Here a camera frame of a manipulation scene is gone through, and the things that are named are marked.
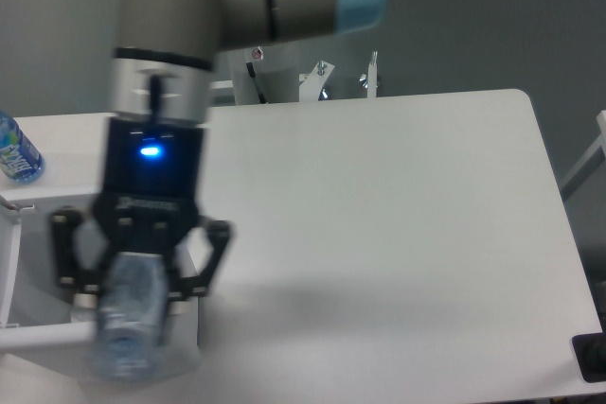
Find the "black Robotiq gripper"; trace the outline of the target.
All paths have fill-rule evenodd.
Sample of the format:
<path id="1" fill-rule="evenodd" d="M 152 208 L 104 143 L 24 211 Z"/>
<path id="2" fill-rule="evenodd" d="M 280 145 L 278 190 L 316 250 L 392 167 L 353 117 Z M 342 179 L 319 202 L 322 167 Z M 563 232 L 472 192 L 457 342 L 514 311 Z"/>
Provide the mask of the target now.
<path id="1" fill-rule="evenodd" d="M 195 226 L 203 140 L 201 128 L 109 120 L 102 186 L 92 211 L 64 205 L 49 215 L 60 288 L 94 297 L 94 309 L 99 309 L 109 293 L 118 250 L 161 254 L 186 237 L 176 247 L 169 270 L 168 315 L 187 313 L 190 305 L 211 295 L 234 239 L 234 225 L 199 217 Z M 105 237 L 105 248 L 92 268 L 82 265 L 76 241 L 77 231 L 89 219 Z"/>

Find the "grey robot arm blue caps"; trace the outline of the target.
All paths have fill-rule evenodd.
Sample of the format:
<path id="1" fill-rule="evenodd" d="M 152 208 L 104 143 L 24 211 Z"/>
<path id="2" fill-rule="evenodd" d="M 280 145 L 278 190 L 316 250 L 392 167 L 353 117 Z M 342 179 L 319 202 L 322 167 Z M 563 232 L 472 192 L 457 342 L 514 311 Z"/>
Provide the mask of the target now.
<path id="1" fill-rule="evenodd" d="M 196 202 L 217 55 L 375 26 L 385 0 L 120 0 L 102 180 L 49 218 L 61 287 L 104 311 L 206 296 L 230 224 Z"/>

